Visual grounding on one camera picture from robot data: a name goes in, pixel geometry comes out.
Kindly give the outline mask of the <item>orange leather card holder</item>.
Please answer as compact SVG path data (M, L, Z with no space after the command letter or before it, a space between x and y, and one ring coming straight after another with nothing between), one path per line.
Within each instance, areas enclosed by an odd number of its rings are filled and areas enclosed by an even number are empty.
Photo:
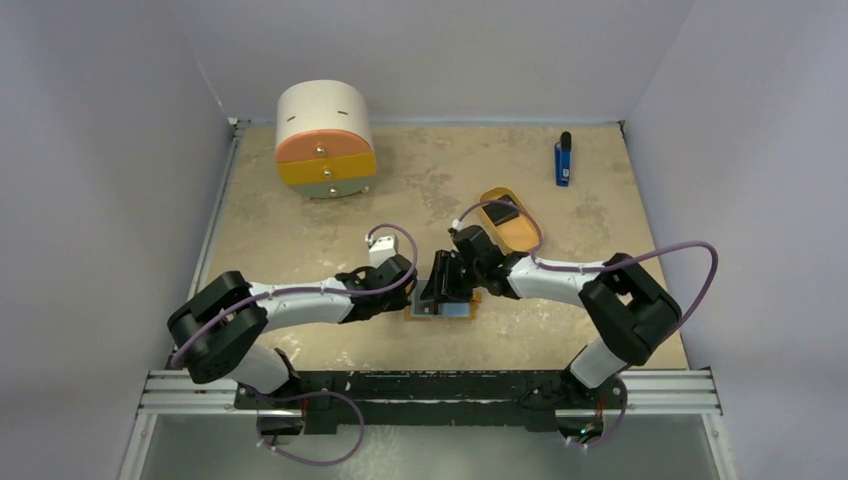
M417 285L410 297L411 304L404 310L404 318L407 321L411 320L473 320L479 304L482 301L482 294L474 292L471 299L467 302L448 302L439 306L438 311L435 311L434 303L430 300L422 299L423 285Z

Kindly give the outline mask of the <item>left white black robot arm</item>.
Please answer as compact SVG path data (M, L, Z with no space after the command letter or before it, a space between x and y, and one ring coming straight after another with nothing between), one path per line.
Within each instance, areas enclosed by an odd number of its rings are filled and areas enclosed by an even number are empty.
M379 266L359 267L325 280L270 285L227 271L202 288L167 320L175 343L174 368L186 369L197 384L234 380L257 392L272 408L297 399L290 359L259 344L283 328L346 324L405 309L417 280L416 265L401 254Z

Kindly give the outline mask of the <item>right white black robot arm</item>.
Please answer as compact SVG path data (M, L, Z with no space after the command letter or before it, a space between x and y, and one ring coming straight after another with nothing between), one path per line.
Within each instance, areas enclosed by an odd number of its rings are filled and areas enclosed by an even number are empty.
M682 318L679 304L633 258L543 264L530 253L504 252L480 226L452 230L453 249L439 250L414 301L438 316L476 289L514 300L542 299L583 308L598 337L563 371L561 392L576 407L596 399L601 385L629 366L642 366Z

